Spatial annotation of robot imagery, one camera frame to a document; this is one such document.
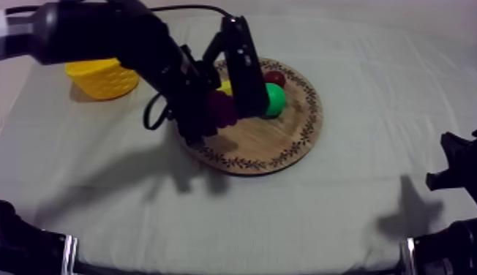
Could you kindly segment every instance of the floral border pattern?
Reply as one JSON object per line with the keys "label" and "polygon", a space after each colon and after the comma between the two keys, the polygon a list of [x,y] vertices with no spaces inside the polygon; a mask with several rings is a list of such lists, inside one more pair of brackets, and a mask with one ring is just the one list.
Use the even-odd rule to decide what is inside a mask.
{"label": "floral border pattern", "polygon": [[[279,71],[289,81],[293,81],[297,86],[301,87],[305,93],[305,100],[308,104],[309,117],[307,122],[300,131],[300,140],[293,141],[289,148],[283,150],[278,156],[271,158],[269,161],[260,161],[244,159],[244,158],[227,158],[224,154],[215,152],[212,148],[204,145],[195,150],[203,155],[207,160],[230,167],[238,167],[240,169],[253,169],[255,171],[270,170],[281,167],[291,157],[298,154],[303,147],[308,143],[312,143],[314,135],[314,125],[318,122],[319,103],[317,101],[317,94],[315,90],[305,80],[296,75],[294,71],[284,67],[281,63],[271,59],[261,59],[259,61],[262,70],[266,71]],[[227,64],[222,61],[216,68],[219,72],[226,69]]]}

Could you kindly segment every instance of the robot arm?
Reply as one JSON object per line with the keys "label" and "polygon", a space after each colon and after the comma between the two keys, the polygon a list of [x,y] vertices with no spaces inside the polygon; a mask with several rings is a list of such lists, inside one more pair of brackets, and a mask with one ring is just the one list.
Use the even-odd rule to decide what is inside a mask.
{"label": "robot arm", "polygon": [[179,133],[190,146],[217,133],[206,100],[220,86],[214,61],[221,52],[238,117],[263,116],[269,99],[243,17],[225,14],[203,60],[195,61],[190,49],[179,47],[166,24],[139,1],[65,0],[44,4],[28,17],[0,14],[0,60],[30,55],[41,64],[58,64],[116,57],[166,98]]}

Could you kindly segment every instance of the green ball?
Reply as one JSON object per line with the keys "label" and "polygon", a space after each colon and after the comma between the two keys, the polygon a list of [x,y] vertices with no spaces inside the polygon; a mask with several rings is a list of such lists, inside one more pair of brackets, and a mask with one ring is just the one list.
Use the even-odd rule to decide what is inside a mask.
{"label": "green ball", "polygon": [[279,116],[286,106],[285,91],[274,83],[266,83],[266,90],[269,96],[269,107],[266,115]]}

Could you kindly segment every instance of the yellow container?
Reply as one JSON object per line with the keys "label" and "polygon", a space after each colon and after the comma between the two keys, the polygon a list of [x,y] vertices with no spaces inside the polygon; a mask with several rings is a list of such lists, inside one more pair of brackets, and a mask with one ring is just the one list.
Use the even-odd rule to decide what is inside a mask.
{"label": "yellow container", "polygon": [[85,93],[101,100],[121,97],[139,81],[138,74],[123,68],[117,59],[72,62],[66,64],[65,70]]}

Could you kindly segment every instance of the wrinkled fabric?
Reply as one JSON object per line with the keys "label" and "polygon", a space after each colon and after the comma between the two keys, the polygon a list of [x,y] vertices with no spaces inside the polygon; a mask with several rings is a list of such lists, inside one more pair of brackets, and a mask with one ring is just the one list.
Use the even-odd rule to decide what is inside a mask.
{"label": "wrinkled fabric", "polygon": [[[195,56],[219,28],[208,14],[165,19]],[[315,17],[247,20],[258,54],[299,71],[322,101],[319,140],[298,164],[225,176],[169,123],[143,128],[148,84],[90,102],[62,65],[36,65],[0,131],[0,198],[80,238],[87,262],[208,274],[390,266],[404,238],[477,216],[464,190],[424,184],[446,169],[440,135],[477,129],[477,48]]]}

